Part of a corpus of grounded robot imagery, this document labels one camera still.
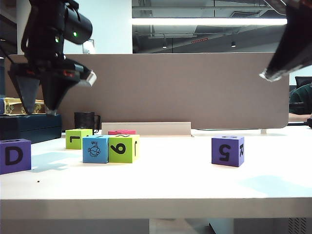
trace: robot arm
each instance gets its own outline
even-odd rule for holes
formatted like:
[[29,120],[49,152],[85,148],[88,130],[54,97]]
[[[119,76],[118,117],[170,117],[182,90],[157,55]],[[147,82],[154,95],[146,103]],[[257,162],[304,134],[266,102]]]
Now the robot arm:
[[261,77],[275,81],[312,64],[312,1],[289,0],[287,25],[279,46]]
[[28,62],[12,63],[8,74],[28,114],[41,85],[46,113],[55,115],[71,87],[92,86],[96,80],[93,71],[63,53],[64,40],[83,44],[92,34],[92,24],[74,0],[29,1],[31,12],[21,41]]

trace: pink cube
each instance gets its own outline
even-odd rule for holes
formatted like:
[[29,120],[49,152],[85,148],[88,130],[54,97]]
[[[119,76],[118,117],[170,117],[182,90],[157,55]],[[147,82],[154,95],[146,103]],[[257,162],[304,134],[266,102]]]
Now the pink cube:
[[113,131],[108,131],[108,135],[135,135],[137,134],[136,130],[126,130],[126,129],[122,129],[122,130],[113,130]]

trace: fluorescent light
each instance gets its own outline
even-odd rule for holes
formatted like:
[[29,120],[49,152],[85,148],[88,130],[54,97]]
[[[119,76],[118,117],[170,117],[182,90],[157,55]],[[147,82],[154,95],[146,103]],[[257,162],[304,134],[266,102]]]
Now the fluorescent light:
[[287,19],[265,18],[132,18],[133,25],[284,25]]

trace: fish drawing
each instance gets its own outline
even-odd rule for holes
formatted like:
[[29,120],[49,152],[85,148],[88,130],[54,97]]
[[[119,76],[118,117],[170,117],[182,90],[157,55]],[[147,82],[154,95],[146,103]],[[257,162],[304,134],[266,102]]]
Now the fish drawing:
[[95,146],[89,148],[88,152],[90,153],[90,156],[97,157],[101,153],[101,150],[99,149],[99,147],[97,145],[95,145]]

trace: cubicle divider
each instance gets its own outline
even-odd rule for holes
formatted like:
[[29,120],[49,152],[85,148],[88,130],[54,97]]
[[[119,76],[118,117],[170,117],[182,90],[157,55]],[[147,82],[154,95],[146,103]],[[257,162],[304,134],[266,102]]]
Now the cubicle divider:
[[[259,73],[273,53],[67,55],[94,70],[93,87],[71,88],[58,112],[63,129],[74,112],[104,122],[190,121],[192,128],[267,129],[288,122],[289,79]],[[23,55],[12,56],[16,62]],[[6,60],[8,70],[10,62]],[[17,93],[6,72],[6,96]]]

